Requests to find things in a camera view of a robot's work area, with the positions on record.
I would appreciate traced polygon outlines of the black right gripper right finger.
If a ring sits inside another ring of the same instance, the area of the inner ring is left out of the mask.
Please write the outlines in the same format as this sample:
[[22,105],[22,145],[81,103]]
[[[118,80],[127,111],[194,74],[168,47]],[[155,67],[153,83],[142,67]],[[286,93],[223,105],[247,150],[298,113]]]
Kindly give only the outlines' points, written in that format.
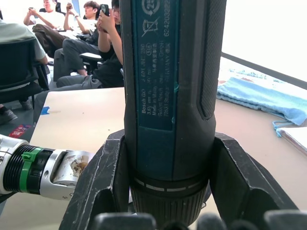
[[267,211],[298,209],[271,173],[234,138],[215,134],[210,163],[210,187],[225,223],[264,223]]

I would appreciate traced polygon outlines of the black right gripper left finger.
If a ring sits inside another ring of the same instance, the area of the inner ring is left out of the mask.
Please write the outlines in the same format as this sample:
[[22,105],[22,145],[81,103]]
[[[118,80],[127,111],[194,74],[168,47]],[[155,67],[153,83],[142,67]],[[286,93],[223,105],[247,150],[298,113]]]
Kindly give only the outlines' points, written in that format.
[[124,132],[110,134],[83,170],[59,229],[98,230],[101,215],[126,213],[129,172]]

